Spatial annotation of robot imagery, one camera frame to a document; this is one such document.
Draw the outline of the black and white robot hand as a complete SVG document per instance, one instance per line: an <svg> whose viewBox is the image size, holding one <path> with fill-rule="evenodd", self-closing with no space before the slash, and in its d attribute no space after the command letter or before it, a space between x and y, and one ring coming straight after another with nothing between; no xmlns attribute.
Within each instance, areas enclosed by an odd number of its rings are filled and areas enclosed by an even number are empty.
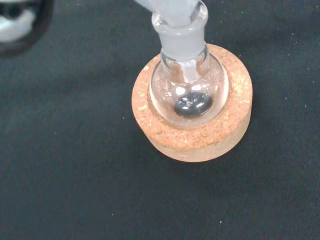
<svg viewBox="0 0 320 240"><path fill-rule="evenodd" d="M0 57L20 55L35 45L51 23L53 0L0 2Z"/></svg>

